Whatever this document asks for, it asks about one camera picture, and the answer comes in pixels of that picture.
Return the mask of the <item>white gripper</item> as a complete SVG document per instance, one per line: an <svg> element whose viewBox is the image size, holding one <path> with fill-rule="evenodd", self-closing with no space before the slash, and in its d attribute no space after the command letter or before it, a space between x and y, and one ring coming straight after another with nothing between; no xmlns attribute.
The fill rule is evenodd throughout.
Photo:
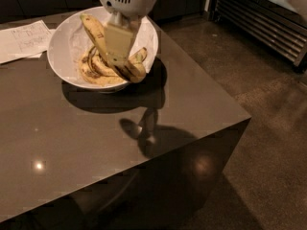
<svg viewBox="0 0 307 230"><path fill-rule="evenodd" d="M156 0L99 0L112 13L104 24L106 58L110 66L123 67L136 39L140 21L154 7Z"/></svg>

